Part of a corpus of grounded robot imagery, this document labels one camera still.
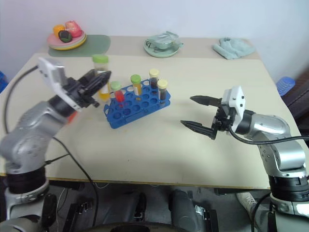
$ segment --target yellow cap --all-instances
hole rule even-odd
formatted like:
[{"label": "yellow cap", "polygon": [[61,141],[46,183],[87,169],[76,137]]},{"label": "yellow cap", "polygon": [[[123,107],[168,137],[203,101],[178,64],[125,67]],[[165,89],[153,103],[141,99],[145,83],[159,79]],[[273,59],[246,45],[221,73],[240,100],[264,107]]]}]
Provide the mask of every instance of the yellow cap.
[{"label": "yellow cap", "polygon": [[166,88],[168,86],[168,81],[164,79],[158,80],[158,87],[159,88]]},{"label": "yellow cap", "polygon": [[159,70],[158,69],[150,69],[149,75],[150,75],[150,77],[158,77],[159,76]]}]

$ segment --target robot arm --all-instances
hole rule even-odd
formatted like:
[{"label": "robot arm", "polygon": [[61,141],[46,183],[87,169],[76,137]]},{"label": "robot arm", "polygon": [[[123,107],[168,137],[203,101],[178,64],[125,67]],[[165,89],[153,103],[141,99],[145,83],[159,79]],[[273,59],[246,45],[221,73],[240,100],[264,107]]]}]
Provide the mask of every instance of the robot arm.
[{"label": "robot arm", "polygon": [[[95,75],[90,70],[79,80],[67,78],[64,67],[47,58],[39,59],[39,71],[57,95],[24,113],[16,128],[1,142],[0,154],[6,159],[8,180],[7,221],[0,224],[1,231],[9,227],[36,231],[40,227],[48,191],[44,167],[48,144],[72,113],[90,104],[99,105],[92,96],[107,84],[111,75],[110,71]],[[35,223],[25,221],[29,215],[36,216]]]},{"label": "robot arm", "polygon": [[[291,137],[289,125],[277,116],[245,110],[241,87],[225,91],[221,99],[194,96],[192,100],[218,107],[211,128],[192,121],[181,121],[194,132],[216,138],[217,131],[244,135],[251,141],[273,141]],[[305,152],[295,141],[259,144],[261,159],[269,177],[271,201],[277,213],[306,218],[309,226],[309,185],[306,178]]]}]

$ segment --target green cap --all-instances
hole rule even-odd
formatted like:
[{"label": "green cap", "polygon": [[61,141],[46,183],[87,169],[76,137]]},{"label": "green cap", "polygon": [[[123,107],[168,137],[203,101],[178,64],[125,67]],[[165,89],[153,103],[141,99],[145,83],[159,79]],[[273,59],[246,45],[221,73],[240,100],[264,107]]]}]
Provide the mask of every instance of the green cap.
[{"label": "green cap", "polygon": [[92,61],[95,63],[106,64],[108,63],[108,56],[101,55],[101,54],[92,55]]},{"label": "green cap", "polygon": [[112,81],[111,82],[111,89],[112,91],[117,91],[121,89],[121,84],[119,81]]},{"label": "green cap", "polygon": [[141,81],[140,75],[134,74],[134,75],[131,76],[131,82],[132,82],[133,84],[139,84],[140,81]]}]

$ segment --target blue test tube rack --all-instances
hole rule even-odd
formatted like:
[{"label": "blue test tube rack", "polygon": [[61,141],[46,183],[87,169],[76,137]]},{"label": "blue test tube rack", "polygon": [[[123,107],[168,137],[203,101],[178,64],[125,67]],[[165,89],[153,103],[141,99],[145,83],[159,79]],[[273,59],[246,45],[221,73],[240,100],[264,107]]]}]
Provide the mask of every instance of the blue test tube rack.
[{"label": "blue test tube rack", "polygon": [[140,84],[142,89],[140,96],[134,94],[133,86],[130,85],[122,88],[123,92],[125,91],[124,102],[117,102],[116,98],[111,98],[110,104],[104,105],[104,114],[111,128],[119,128],[170,105],[168,92],[166,92],[166,99],[160,101],[159,90],[152,89],[149,80],[141,81]]}]

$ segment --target red liquid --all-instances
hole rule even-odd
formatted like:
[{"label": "red liquid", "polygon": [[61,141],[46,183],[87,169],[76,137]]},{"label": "red liquid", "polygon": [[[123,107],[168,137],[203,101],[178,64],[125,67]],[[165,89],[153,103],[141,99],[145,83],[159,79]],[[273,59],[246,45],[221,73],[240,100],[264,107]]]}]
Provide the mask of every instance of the red liquid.
[{"label": "red liquid", "polygon": [[122,93],[121,90],[114,92],[114,94],[118,102],[123,102],[125,100],[124,94]]}]

